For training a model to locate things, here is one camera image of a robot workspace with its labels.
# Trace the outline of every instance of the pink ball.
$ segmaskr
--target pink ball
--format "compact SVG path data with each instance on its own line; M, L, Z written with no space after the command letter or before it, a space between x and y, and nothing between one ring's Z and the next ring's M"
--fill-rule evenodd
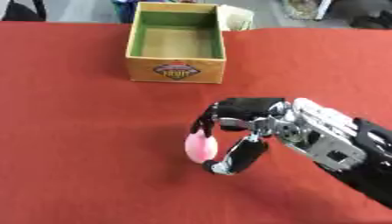
M193 162L202 164L208 159L215 158L218 153L218 143L213 136L206 137L200 129L185 140L185 152Z

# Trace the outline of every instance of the robotic hand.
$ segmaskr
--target robotic hand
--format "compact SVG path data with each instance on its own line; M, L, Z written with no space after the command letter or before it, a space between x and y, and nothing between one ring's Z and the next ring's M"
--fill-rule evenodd
M219 162L211 160L215 153L198 152L201 145L207 152L216 151L214 123L225 131L250 132ZM193 147L200 132L207 141ZM233 175L255 162L268 148L265 138L272 136L312 159L336 179L392 208L392 132L304 98L292 104L283 98L230 98L217 102L193 124L186 151L190 157L199 156L205 170Z

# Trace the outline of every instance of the open box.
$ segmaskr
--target open box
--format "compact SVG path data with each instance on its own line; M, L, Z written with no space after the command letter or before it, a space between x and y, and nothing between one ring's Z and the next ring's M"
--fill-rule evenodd
M133 81L221 83L217 5L139 3L126 52Z

